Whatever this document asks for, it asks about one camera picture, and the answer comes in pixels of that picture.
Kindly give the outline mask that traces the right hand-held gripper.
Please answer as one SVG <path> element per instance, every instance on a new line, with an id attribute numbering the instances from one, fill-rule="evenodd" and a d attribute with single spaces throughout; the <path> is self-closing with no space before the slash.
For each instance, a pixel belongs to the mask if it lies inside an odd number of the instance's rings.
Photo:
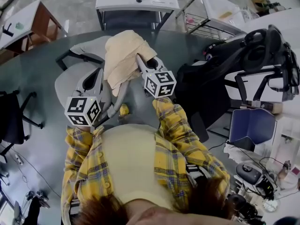
<path id="1" fill-rule="evenodd" d="M 141 55 L 136 55 L 136 63 L 140 69 L 143 88 L 147 96 L 162 98 L 171 96 L 176 86 L 176 79 L 158 57 L 145 61 Z"/>

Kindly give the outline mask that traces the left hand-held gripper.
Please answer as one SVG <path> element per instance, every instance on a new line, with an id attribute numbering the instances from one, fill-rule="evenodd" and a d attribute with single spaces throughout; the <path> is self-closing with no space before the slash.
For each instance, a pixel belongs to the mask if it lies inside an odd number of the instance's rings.
<path id="1" fill-rule="evenodd" d="M 65 115 L 74 126 L 91 127 L 101 112 L 99 105 L 103 89 L 102 68 L 84 75 L 67 97 Z"/>

